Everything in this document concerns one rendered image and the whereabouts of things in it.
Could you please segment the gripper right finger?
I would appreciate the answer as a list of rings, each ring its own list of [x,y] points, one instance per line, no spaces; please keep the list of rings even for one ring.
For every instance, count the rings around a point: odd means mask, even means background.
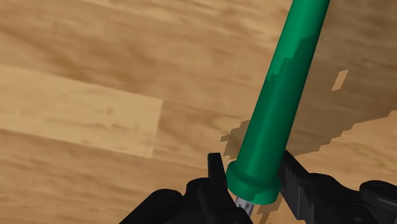
[[[278,177],[288,207],[306,224],[397,224],[397,186],[391,183],[370,180],[351,190],[332,176],[308,172],[288,151]]]

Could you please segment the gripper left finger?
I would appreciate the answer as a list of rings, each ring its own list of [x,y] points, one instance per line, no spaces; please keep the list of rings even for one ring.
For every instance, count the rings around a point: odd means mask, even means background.
[[[207,156],[208,177],[186,184],[185,194],[159,189],[119,224],[253,224],[231,198],[220,153]]]

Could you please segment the green cylindrical handle tool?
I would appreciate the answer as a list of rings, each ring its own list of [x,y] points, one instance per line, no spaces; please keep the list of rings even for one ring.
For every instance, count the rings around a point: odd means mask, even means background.
[[[292,0],[237,158],[226,170],[236,205],[276,201],[277,176],[330,0]]]

